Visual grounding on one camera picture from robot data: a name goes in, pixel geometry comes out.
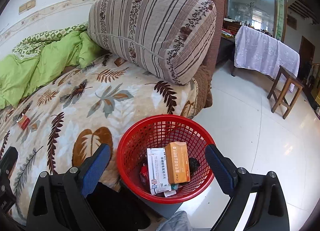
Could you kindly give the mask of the black bag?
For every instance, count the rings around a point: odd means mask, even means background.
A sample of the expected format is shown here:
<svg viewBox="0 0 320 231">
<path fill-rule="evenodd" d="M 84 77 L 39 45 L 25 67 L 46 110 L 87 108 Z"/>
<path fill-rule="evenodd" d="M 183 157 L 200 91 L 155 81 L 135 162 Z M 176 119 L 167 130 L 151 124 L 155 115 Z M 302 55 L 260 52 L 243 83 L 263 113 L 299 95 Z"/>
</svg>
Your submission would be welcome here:
<svg viewBox="0 0 320 231">
<path fill-rule="evenodd" d="M 190 175 L 192 176 L 197 171 L 197 169 L 199 169 L 200 162 L 193 157 L 190 157 L 188 161 L 189 161 Z"/>
</svg>

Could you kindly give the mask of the orange medicine box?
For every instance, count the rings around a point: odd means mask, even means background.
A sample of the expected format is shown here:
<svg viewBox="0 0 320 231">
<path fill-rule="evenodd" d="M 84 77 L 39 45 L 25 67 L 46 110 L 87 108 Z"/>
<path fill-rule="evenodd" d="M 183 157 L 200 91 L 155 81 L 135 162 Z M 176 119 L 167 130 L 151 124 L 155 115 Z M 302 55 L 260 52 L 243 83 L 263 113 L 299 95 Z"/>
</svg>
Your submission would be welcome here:
<svg viewBox="0 0 320 231">
<path fill-rule="evenodd" d="M 190 181 L 189 158 L 185 142 L 171 142 L 165 147 L 170 184 Z"/>
</svg>

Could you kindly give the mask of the teal tissue pack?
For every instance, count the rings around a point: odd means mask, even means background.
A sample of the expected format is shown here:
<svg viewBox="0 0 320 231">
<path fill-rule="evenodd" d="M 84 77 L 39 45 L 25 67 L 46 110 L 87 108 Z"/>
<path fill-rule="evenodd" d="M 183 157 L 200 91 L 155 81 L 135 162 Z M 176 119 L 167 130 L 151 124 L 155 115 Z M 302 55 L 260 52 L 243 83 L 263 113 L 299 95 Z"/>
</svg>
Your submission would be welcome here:
<svg viewBox="0 0 320 231">
<path fill-rule="evenodd" d="M 179 186 L 178 183 L 172 184 L 172 185 L 171 185 L 171 189 L 172 189 L 172 190 L 177 190 L 177 189 L 178 189 L 178 186 Z"/>
</svg>

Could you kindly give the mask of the white blue medicine box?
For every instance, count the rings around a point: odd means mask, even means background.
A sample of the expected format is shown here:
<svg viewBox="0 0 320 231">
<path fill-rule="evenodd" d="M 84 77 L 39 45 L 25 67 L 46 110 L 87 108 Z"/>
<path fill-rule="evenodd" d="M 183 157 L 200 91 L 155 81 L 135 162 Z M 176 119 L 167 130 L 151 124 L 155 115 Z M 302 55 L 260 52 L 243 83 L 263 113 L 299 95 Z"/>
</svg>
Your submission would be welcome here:
<svg viewBox="0 0 320 231">
<path fill-rule="evenodd" d="M 165 191 L 163 194 L 164 194 L 164 197 L 171 197 L 176 195 L 176 190 Z"/>
</svg>

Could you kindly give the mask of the white long medicine box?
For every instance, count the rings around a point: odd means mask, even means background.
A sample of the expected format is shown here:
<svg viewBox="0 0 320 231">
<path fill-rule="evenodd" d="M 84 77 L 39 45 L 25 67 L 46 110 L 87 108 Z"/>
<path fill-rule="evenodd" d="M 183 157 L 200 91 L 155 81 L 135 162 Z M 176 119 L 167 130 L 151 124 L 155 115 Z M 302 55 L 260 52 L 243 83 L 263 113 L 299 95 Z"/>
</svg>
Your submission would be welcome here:
<svg viewBox="0 0 320 231">
<path fill-rule="evenodd" d="M 149 186 L 152 195 L 171 190 L 164 148 L 146 150 L 149 170 Z"/>
</svg>

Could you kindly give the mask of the red white foot-print bag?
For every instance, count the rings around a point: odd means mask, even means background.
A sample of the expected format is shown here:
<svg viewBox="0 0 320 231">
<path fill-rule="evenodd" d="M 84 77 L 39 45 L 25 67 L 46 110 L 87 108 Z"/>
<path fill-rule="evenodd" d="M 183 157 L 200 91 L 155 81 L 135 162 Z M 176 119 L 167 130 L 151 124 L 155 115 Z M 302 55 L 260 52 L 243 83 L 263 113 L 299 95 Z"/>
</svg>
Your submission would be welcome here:
<svg viewBox="0 0 320 231">
<path fill-rule="evenodd" d="M 143 163 L 143 165 L 141 166 L 139 176 L 144 186 L 149 185 L 149 170 L 148 166 L 145 163 Z"/>
</svg>

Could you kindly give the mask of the leaf pattern beige blanket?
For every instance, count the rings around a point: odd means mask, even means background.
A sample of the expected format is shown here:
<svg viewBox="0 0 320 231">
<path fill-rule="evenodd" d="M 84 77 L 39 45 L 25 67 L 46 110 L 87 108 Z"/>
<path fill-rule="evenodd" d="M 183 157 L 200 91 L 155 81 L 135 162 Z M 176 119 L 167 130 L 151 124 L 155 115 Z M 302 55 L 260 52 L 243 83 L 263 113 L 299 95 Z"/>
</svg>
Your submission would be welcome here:
<svg viewBox="0 0 320 231">
<path fill-rule="evenodd" d="M 9 215 L 21 224 L 41 172 L 63 174 L 79 166 L 101 144 L 116 152 L 131 125 L 159 114 L 169 114 L 154 91 L 150 72 L 117 56 L 96 59 L 84 69 L 75 68 L 29 96 L 17 108 L 1 111 L 1 153 L 16 148 L 18 159 L 10 175 L 16 203 Z M 177 114 L 193 118 L 183 109 L 189 90 L 178 88 Z M 16 120 L 25 114 L 30 123 L 22 130 Z"/>
</svg>

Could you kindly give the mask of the small red box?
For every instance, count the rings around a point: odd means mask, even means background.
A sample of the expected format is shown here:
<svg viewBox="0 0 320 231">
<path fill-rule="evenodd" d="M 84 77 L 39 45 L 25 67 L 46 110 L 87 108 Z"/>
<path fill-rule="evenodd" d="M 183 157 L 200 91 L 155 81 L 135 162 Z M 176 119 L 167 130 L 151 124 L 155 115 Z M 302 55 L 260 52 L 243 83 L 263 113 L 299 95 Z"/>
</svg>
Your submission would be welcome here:
<svg viewBox="0 0 320 231">
<path fill-rule="evenodd" d="M 30 123 L 30 118 L 28 116 L 26 116 L 25 114 L 21 114 L 21 115 L 19 115 L 16 122 L 22 130 L 25 130 L 26 127 L 28 126 L 28 124 Z"/>
</svg>

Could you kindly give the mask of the red plastic mesh basket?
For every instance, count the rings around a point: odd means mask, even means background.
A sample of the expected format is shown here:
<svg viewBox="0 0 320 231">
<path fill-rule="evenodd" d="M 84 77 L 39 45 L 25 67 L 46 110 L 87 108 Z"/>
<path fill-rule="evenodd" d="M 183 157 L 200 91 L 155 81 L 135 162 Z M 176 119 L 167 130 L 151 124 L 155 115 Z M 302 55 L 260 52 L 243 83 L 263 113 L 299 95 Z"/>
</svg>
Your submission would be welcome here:
<svg viewBox="0 0 320 231">
<path fill-rule="evenodd" d="M 191 119 L 152 116 L 122 136 L 117 167 L 135 195 L 155 203 L 182 203 L 200 195 L 214 178 L 205 158 L 209 144 L 214 144 L 211 135 Z"/>
</svg>

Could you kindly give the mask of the wooden stool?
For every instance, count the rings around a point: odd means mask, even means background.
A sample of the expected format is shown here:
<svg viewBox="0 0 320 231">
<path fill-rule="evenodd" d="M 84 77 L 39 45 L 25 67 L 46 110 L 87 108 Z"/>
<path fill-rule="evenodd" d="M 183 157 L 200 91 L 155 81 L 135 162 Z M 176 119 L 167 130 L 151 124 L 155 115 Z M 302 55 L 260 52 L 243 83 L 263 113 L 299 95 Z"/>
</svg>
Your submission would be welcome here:
<svg viewBox="0 0 320 231">
<path fill-rule="evenodd" d="M 285 77 L 286 80 L 285 80 L 283 88 L 280 90 L 279 95 L 277 95 L 276 94 L 276 86 L 277 86 L 277 83 L 279 82 L 282 75 Z M 286 96 L 287 92 L 289 91 L 289 88 L 291 87 L 291 85 L 294 85 L 295 87 L 297 87 L 297 91 L 296 91 L 291 103 L 288 103 L 285 96 Z M 303 91 L 303 88 L 304 88 L 303 83 L 298 78 L 296 78 L 296 76 L 292 72 L 289 72 L 289 70 L 287 70 L 283 66 L 280 66 L 279 71 L 276 76 L 276 79 L 273 82 L 272 88 L 270 89 L 270 92 L 267 95 L 268 100 L 272 96 L 275 100 L 275 104 L 273 105 L 271 112 L 274 113 L 276 111 L 277 107 L 282 105 L 282 106 L 286 107 L 286 111 L 283 114 L 283 119 L 286 119 L 287 116 L 289 115 L 289 113 L 291 112 L 293 106 L 295 105 L 300 93 Z"/>
</svg>

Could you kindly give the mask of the green quilt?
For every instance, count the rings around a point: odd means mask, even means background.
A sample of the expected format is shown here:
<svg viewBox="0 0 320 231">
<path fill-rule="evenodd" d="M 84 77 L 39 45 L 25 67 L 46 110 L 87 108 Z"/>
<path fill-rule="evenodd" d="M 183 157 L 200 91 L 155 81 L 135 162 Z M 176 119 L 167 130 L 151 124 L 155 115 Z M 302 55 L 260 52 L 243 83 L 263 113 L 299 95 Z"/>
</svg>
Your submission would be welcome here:
<svg viewBox="0 0 320 231">
<path fill-rule="evenodd" d="M 104 50 L 87 34 L 87 23 L 44 31 L 23 39 L 1 58 L 1 108 L 47 85 L 69 66 L 85 68 Z"/>
</svg>

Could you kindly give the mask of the table with lilac cloth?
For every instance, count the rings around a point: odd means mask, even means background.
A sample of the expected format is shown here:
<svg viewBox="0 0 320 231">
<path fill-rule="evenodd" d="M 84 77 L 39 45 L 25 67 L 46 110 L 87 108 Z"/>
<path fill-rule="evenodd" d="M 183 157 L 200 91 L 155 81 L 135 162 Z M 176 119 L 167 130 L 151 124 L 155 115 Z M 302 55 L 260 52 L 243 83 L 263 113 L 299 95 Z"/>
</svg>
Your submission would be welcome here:
<svg viewBox="0 0 320 231">
<path fill-rule="evenodd" d="M 284 67 L 298 76 L 299 53 L 260 31 L 241 26 L 235 36 L 234 66 L 260 72 L 275 79 Z"/>
</svg>

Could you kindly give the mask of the striped brown cushion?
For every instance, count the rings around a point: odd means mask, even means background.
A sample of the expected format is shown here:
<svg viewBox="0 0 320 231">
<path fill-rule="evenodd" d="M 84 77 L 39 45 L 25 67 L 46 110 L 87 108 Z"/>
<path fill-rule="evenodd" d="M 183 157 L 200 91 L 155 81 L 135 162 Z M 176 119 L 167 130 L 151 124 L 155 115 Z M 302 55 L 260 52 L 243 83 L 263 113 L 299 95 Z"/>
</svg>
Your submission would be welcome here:
<svg viewBox="0 0 320 231">
<path fill-rule="evenodd" d="M 98 0 L 87 32 L 101 48 L 185 85 L 205 59 L 215 26 L 212 0 Z"/>
</svg>

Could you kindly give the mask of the large wall mirror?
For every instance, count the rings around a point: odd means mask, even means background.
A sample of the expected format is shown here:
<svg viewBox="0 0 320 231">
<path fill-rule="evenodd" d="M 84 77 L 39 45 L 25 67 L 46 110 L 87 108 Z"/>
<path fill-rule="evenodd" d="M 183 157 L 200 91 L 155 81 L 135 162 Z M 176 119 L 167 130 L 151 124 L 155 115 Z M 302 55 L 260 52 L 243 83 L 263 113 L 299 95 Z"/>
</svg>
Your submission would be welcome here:
<svg viewBox="0 0 320 231">
<path fill-rule="evenodd" d="M 248 26 L 284 42 L 287 0 L 225 0 L 223 28 L 236 35 Z"/>
</svg>

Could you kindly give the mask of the beige wall switch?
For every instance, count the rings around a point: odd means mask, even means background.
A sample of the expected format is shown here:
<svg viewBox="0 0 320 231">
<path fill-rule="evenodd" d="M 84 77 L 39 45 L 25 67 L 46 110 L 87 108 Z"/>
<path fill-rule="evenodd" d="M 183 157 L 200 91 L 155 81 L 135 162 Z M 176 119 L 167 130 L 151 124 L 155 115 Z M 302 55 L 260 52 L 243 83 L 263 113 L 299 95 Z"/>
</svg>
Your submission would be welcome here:
<svg viewBox="0 0 320 231">
<path fill-rule="evenodd" d="M 36 6 L 36 0 L 30 0 L 24 4 L 22 4 L 18 9 L 18 14 L 28 11 Z"/>
</svg>

